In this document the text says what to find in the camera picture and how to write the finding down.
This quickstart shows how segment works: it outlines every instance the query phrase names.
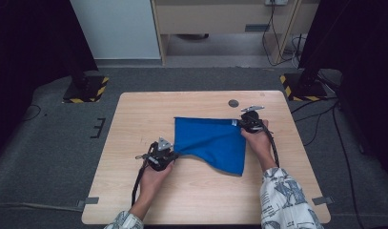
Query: black cable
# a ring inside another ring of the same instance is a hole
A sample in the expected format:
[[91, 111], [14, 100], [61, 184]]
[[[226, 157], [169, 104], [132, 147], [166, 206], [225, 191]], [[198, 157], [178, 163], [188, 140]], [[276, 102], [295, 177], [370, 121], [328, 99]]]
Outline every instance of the black cable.
[[42, 111], [42, 109], [41, 109], [41, 107], [39, 107], [38, 105], [33, 105], [33, 104], [31, 104], [30, 105], [30, 107], [36, 107], [37, 109], [38, 109], [38, 113], [36, 114], [36, 115], [34, 115], [33, 117], [30, 117], [30, 118], [28, 118], [28, 119], [24, 119], [24, 120], [21, 120], [21, 121], [30, 121], [30, 120], [33, 120], [34, 118], [36, 118], [36, 117], [38, 117], [39, 116], [39, 114], [41, 113], [41, 111]]
[[[299, 42], [297, 42], [297, 45], [295, 44], [295, 40], [296, 39], [299, 39]], [[302, 54], [303, 52], [300, 51], [300, 44], [299, 44], [301, 40], [306, 40], [306, 38], [305, 37], [300, 37], [300, 36], [292, 38], [292, 46], [295, 49], [294, 50], [288, 50], [288, 52], [295, 52], [297, 50], [297, 53]]]
[[54, 210], [54, 211], [67, 211], [67, 212], [83, 212], [80, 208], [75, 207], [60, 207], [60, 206], [51, 206], [38, 203], [25, 203], [25, 202], [8, 202], [0, 203], [1, 208], [32, 208], [32, 209], [42, 209], [42, 210]]
[[140, 180], [143, 177], [145, 169], [149, 166], [147, 159], [143, 161], [142, 167], [139, 169], [139, 173], [137, 174], [136, 182], [134, 183], [133, 190], [132, 190], [132, 206], [134, 206], [134, 203], [136, 201], [136, 192], [137, 188], [139, 186]]
[[295, 52], [295, 58], [297, 59], [297, 62], [300, 62], [300, 59], [298, 58], [299, 57], [299, 50], [300, 50], [300, 42], [301, 42], [301, 34], [300, 34], [300, 37], [298, 38], [298, 41], [297, 41], [297, 47], [296, 47], [296, 52]]
[[281, 61], [281, 62], [279, 62], [279, 63], [277, 63], [277, 64], [273, 64], [273, 63], [271, 62], [271, 60], [270, 60], [270, 58], [269, 58], [269, 55], [268, 55], [268, 51], [267, 51], [267, 49], [266, 49], [266, 47], [265, 47], [265, 32], [266, 32], [266, 30], [264, 31], [264, 33], [262, 33], [262, 47], [264, 48], [264, 51], [265, 51], [265, 53], [266, 53], [266, 55], [267, 55], [267, 59], [268, 59], [268, 62], [270, 63], [270, 65], [272, 65], [272, 66], [278, 66], [278, 65], [280, 65], [280, 64], [282, 64], [282, 63], [284, 63], [284, 62], [290, 61], [292, 58], [290, 58], [290, 59], [285, 59], [285, 58], [283, 58], [283, 56], [282, 56], [281, 53], [280, 53], [279, 41], [278, 41], [278, 39], [277, 39], [277, 34], [276, 34], [276, 31], [275, 31], [275, 27], [274, 27], [274, 13], [275, 13], [275, 0], [272, 0], [271, 17], [270, 17], [270, 19], [269, 19], [269, 21], [268, 21], [268, 26], [267, 26], [267, 28], [272, 27], [272, 29], [273, 29], [273, 32], [274, 32], [274, 35], [275, 35], [275, 39], [276, 39], [276, 43], [277, 43], [277, 48], [278, 48], [279, 56], [280, 56], [280, 58], [283, 59], [283, 61]]
[[349, 163], [348, 154], [346, 153], [345, 146], [344, 146], [344, 143], [342, 141], [342, 136], [341, 136], [341, 133], [339, 131], [339, 127], [337, 125], [336, 109], [333, 109], [333, 119], [334, 119], [334, 124], [336, 126], [337, 134], [338, 134], [339, 141], [340, 141], [341, 147], [342, 147], [342, 152], [344, 154], [346, 165], [347, 165], [347, 169], [348, 169], [349, 181], [350, 181], [350, 184], [351, 184], [352, 202], [354, 203], [355, 214], [357, 215], [357, 222], [359, 223], [360, 228], [364, 229], [363, 223], [362, 223], [362, 221], [360, 219], [360, 216], [359, 216], [359, 212], [357, 210], [357, 200], [355, 198], [354, 180], [352, 178], [352, 172], [351, 172], [351, 166], [350, 166], [350, 163]]
[[337, 97], [328, 97], [328, 98], [325, 98], [325, 99], [319, 99], [319, 100], [314, 100], [314, 101], [308, 102], [308, 103], [303, 104], [303, 105], [301, 105], [300, 107], [294, 109], [294, 110], [291, 112], [291, 114], [297, 112], [298, 110], [300, 110], [300, 109], [302, 109], [302, 108], [304, 108], [304, 107], [306, 107], [306, 106], [308, 106], [308, 105], [310, 105], [310, 104], [312, 104], [312, 103], [319, 102], [319, 101], [330, 100], [330, 99], [337, 99]]
[[252, 119], [253, 121], [255, 121], [259, 126], [262, 127], [262, 131], [265, 132], [265, 134], [267, 135], [267, 137], [269, 138], [270, 142], [271, 142], [271, 146], [272, 146], [272, 150], [274, 152], [274, 158], [275, 158], [275, 164], [276, 166], [279, 168], [279, 157], [277, 155], [277, 149], [276, 149], [276, 146], [275, 146], [275, 142], [274, 142], [274, 137], [271, 135], [271, 132], [268, 130], [268, 128], [264, 125], [264, 123], [262, 122], [262, 120], [260, 119], [255, 119], [251, 116], [247, 116], [249, 117], [250, 119]]
[[317, 116], [317, 115], [324, 115], [324, 114], [330, 112], [333, 108], [335, 108], [335, 106], [336, 106], [337, 104], [338, 104], [338, 101], [337, 101], [333, 106], [331, 106], [328, 110], [326, 110], [326, 111], [324, 111], [324, 112], [322, 112], [322, 113], [312, 114], [312, 115], [309, 115], [309, 116], [306, 116], [306, 117], [302, 117], [301, 119], [298, 119], [298, 120], [296, 120], [295, 122], [302, 121], [302, 120], [305, 120], [305, 119], [307, 119], [307, 118], [314, 117], [314, 116]]
[[285, 49], [285, 50], [283, 50], [283, 52], [293, 54], [293, 53], [296, 52], [296, 50], [297, 50], [297, 53], [298, 53], [299, 55], [301, 55], [303, 52], [301, 52], [301, 51], [299, 50], [299, 49], [300, 49], [300, 46], [296, 46], [296, 45], [295, 45], [295, 42], [294, 42], [294, 41], [295, 41], [296, 39], [298, 39], [298, 38], [300, 38], [300, 37], [298, 36], [298, 37], [292, 38], [292, 46], [295, 48], [294, 50], [287, 50], [287, 49]]
[[317, 119], [317, 122], [316, 122], [315, 134], [313, 135], [312, 139], [309, 142], [307, 142], [306, 144], [303, 144], [303, 146], [308, 146], [308, 145], [312, 144], [313, 141], [316, 139], [317, 131], [318, 131], [318, 123], [319, 123], [319, 120], [321, 119], [321, 116], [322, 116], [322, 114], [320, 114], [318, 116], [318, 119]]
[[388, 229], [388, 226], [373, 227], [371, 229]]

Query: table top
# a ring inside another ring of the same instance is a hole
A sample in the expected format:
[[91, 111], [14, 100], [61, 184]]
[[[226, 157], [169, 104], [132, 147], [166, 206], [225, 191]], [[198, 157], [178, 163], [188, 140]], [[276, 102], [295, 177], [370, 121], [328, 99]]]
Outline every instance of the table top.
[[[229, 106], [236, 100], [238, 107]], [[129, 210], [132, 190], [142, 160], [162, 136], [174, 143], [174, 117], [240, 119], [243, 108], [262, 105], [261, 119], [268, 119], [274, 133], [280, 166], [302, 186], [308, 202], [322, 223], [330, 221], [315, 174], [279, 91], [156, 92], [124, 93], [120, 96], [112, 126], [92, 183], [82, 216], [85, 224], [108, 224], [122, 210]], [[215, 170], [194, 156], [179, 158], [173, 172], [146, 215], [145, 224], [260, 224], [259, 189], [262, 172], [246, 147], [242, 177]]]

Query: patterned sleeve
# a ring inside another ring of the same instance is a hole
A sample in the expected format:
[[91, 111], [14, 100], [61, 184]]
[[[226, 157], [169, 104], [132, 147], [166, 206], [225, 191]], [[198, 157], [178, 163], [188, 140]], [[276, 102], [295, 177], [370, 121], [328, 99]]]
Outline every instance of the patterned sleeve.
[[323, 229], [300, 185], [284, 169], [265, 171], [259, 194], [262, 228]]
[[116, 219], [104, 229], [143, 229], [143, 227], [143, 222], [139, 218], [129, 212], [122, 211], [118, 214]]

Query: hazard tape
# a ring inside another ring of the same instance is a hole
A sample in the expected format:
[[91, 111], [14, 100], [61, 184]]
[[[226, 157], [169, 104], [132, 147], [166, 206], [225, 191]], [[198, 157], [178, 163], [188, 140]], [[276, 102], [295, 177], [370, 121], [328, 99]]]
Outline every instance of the hazard tape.
[[282, 83], [286, 96], [290, 101], [317, 101], [327, 99], [326, 96], [294, 96], [292, 95], [291, 87], [289, 86], [285, 75], [280, 76], [280, 82]]
[[102, 94], [104, 93], [105, 91], [105, 88], [107, 87], [107, 83], [108, 83], [108, 80], [110, 78], [109, 77], [104, 77], [102, 79], [102, 83], [101, 83], [101, 86], [98, 90], [98, 92], [96, 93], [96, 96], [95, 97], [90, 97], [90, 98], [70, 98], [70, 99], [63, 99], [63, 102], [64, 103], [84, 103], [84, 102], [97, 102], [99, 101], [99, 99], [101, 98]]

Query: blue fabric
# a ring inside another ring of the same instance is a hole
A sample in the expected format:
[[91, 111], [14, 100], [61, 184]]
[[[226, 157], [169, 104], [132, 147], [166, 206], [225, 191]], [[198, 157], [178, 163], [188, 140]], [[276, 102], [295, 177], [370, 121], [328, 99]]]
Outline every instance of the blue fabric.
[[198, 156], [216, 169], [241, 176], [245, 138], [232, 122], [232, 119], [176, 117], [174, 151]]

